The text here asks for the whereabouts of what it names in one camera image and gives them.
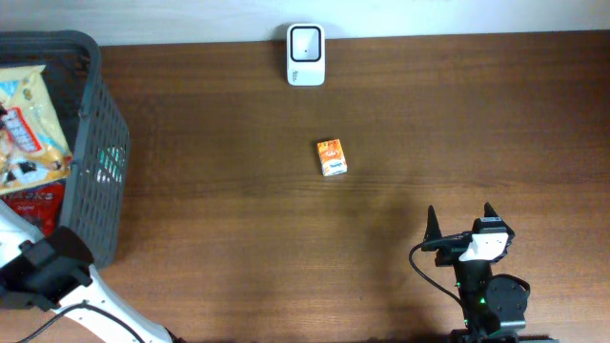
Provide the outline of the beige wet wipes pack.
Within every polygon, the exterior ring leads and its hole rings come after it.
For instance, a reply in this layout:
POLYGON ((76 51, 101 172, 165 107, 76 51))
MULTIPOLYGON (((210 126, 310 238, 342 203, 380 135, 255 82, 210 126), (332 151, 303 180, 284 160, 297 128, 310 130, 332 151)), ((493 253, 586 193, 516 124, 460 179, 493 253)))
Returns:
POLYGON ((72 153, 43 78, 43 65, 1 70, 1 193, 67 178, 72 153))

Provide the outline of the orange tissue pack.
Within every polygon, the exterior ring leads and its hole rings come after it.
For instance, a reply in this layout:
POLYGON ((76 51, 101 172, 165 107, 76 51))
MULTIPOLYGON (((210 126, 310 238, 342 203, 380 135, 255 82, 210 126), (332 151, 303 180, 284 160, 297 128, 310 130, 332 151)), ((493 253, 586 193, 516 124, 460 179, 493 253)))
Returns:
POLYGON ((348 170, 344 151, 339 139, 316 144, 322 174, 325 177, 345 173, 348 170))

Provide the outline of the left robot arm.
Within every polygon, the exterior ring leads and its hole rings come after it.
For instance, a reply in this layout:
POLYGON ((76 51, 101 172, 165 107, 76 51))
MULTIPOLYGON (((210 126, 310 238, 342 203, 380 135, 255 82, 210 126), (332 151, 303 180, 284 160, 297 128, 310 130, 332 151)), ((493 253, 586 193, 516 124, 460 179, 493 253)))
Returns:
POLYGON ((1 307, 38 308, 54 317, 24 337, 37 338, 67 317, 104 342, 182 342, 140 314, 102 279, 92 252, 72 230, 45 236, 6 204, 1 205, 1 307))

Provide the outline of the red candy bag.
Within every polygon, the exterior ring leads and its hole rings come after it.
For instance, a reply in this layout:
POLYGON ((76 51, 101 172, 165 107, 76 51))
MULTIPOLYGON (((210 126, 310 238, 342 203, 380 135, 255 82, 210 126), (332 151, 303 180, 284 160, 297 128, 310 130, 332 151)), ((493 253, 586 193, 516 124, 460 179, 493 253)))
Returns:
POLYGON ((35 226, 45 236, 57 227, 65 182, 56 181, 44 186, 3 195, 3 201, 20 217, 35 226))

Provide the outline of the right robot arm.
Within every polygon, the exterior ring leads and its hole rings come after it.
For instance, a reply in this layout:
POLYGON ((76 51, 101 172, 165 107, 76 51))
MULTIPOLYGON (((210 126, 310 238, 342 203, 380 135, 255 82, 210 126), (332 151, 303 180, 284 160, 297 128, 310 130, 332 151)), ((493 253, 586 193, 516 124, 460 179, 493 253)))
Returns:
POLYGON ((464 327, 449 333, 449 342, 552 342, 548 335, 521 335, 531 286, 510 274, 494 274, 492 266, 508 253, 515 232, 490 203, 471 230, 441 233, 435 209, 427 210, 421 243, 409 252, 411 267, 425 281, 454 299, 463 314, 464 327), (417 251, 433 252, 435 265, 454 269, 457 288, 452 293, 423 272, 414 261, 417 251))

